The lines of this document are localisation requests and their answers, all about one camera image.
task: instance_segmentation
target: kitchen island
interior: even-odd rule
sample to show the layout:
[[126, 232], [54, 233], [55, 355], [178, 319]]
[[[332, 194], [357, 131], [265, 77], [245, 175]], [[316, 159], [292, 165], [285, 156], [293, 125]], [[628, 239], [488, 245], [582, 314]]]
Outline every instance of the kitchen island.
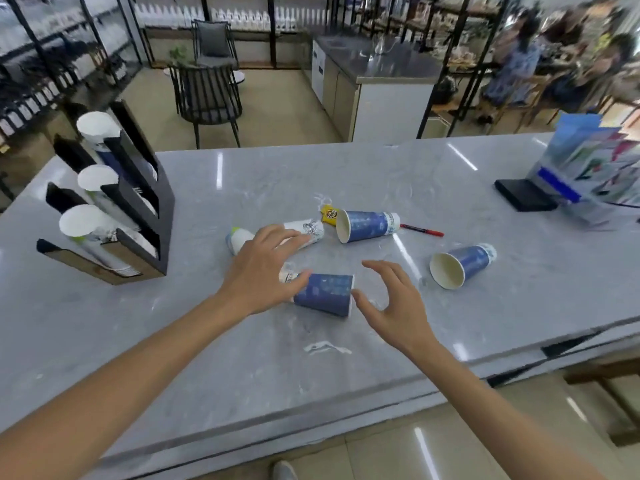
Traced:
[[348, 29], [307, 29], [299, 62], [345, 141], [414, 139], [442, 64], [409, 43], [376, 55], [370, 38]]
[[[49, 181], [76, 188], [75, 174], [54, 158], [0, 216], [0, 429], [217, 290], [232, 226], [319, 216], [324, 203], [396, 212], [445, 233], [401, 229], [341, 244], [325, 225], [324, 239], [289, 265], [355, 274], [385, 306], [382, 281], [360, 261], [401, 263], [437, 338], [491, 386], [640, 343], [638, 232], [518, 213], [493, 188], [524, 176], [549, 137], [159, 153], [175, 194], [168, 275], [119, 287], [36, 252], [38, 238], [70, 246], [44, 197]], [[477, 242], [494, 245], [496, 261], [460, 290], [440, 288], [430, 256]], [[189, 479], [441, 402], [356, 307], [338, 319], [283, 304], [206, 348], [86, 478]]]

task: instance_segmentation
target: person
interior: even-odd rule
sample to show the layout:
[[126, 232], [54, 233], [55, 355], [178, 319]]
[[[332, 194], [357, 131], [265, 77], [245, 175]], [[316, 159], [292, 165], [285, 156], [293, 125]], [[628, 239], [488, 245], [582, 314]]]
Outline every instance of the person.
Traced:
[[507, 100], [510, 104], [521, 104], [526, 100], [531, 85], [523, 84], [522, 81], [533, 76], [542, 53], [540, 45], [533, 40], [539, 28], [539, 19], [525, 19], [516, 40], [512, 41], [508, 48], [504, 65], [496, 78], [492, 79], [480, 94], [478, 110], [481, 115], [477, 119], [479, 124], [493, 122], [490, 114], [493, 107], [501, 106]]
[[567, 10], [560, 20], [542, 33], [542, 37], [549, 43], [577, 45], [582, 37], [583, 23], [589, 8], [588, 3], [581, 3], [576, 8]]
[[529, 10], [524, 10], [518, 19], [508, 28], [500, 32], [493, 42], [493, 61], [503, 65], [511, 51], [513, 42], [517, 39], [520, 29], [532, 16]]
[[[213, 340], [247, 316], [288, 301], [307, 285], [310, 270], [288, 283], [281, 283], [278, 273], [310, 237], [282, 225], [260, 229], [233, 259], [216, 293], [2, 433], [2, 477], [76, 480], [87, 473]], [[605, 480], [437, 341], [420, 292], [400, 265], [362, 264], [380, 275], [389, 297], [388, 307], [379, 310], [362, 291], [353, 290], [356, 306], [369, 325], [427, 375], [510, 478]], [[276, 480], [296, 478], [284, 463], [277, 464], [273, 474]]]
[[549, 84], [542, 93], [541, 103], [565, 112], [588, 110], [589, 104], [595, 106], [598, 89], [604, 89], [601, 83], [620, 72], [633, 56], [635, 44], [630, 34], [615, 35], [587, 71], [576, 69]]

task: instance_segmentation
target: gray shoe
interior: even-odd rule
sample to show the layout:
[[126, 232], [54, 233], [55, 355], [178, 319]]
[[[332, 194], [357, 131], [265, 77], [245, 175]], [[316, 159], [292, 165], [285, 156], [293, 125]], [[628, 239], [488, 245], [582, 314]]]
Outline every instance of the gray shoe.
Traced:
[[271, 469], [271, 480], [298, 480], [298, 476], [288, 461], [281, 460]]

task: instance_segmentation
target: marker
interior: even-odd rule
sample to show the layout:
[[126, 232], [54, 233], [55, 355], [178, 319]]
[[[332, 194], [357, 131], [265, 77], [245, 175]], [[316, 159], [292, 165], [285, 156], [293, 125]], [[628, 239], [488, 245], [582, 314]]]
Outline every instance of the marker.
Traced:
[[444, 233], [437, 230], [423, 229], [421, 227], [408, 226], [407, 224], [400, 224], [400, 227], [404, 227], [405, 229], [409, 229], [409, 230], [415, 230], [425, 234], [431, 234], [437, 237], [444, 237]]

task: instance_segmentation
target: yellow snack packet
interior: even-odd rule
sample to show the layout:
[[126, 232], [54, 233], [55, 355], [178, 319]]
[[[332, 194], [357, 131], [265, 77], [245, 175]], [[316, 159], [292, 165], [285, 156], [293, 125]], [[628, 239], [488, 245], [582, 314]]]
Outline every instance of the yellow snack packet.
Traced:
[[329, 204], [324, 204], [320, 212], [322, 212], [322, 222], [335, 226], [335, 218], [338, 217], [338, 210]]

